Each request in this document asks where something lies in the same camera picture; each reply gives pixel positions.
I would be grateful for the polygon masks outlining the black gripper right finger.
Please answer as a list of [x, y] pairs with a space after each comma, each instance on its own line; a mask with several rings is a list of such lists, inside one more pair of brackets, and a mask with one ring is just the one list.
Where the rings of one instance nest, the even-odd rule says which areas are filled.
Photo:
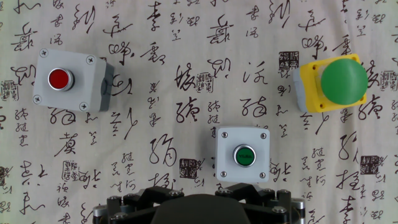
[[238, 183], [218, 189], [215, 195], [233, 199], [242, 207], [250, 223], [305, 224], [305, 201], [293, 198], [292, 193], [285, 189], [262, 189]]

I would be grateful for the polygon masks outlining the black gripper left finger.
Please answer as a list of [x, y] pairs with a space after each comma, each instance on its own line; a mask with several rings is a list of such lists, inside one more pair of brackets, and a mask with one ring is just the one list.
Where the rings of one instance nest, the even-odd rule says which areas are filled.
[[181, 190], [172, 190], [164, 187], [149, 187], [138, 193], [129, 193], [123, 196], [112, 195], [103, 205], [93, 207], [93, 224], [116, 223], [121, 221], [149, 222], [155, 212], [155, 204], [162, 204], [168, 200], [181, 198]]

